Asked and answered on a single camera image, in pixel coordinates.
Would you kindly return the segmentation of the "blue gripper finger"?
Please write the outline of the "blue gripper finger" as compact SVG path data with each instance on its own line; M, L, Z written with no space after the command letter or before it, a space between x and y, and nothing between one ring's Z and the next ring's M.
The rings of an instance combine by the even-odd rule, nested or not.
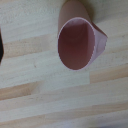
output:
M2 40L1 28L0 28L0 64L3 58L3 55L4 55L4 48L3 48L3 40Z

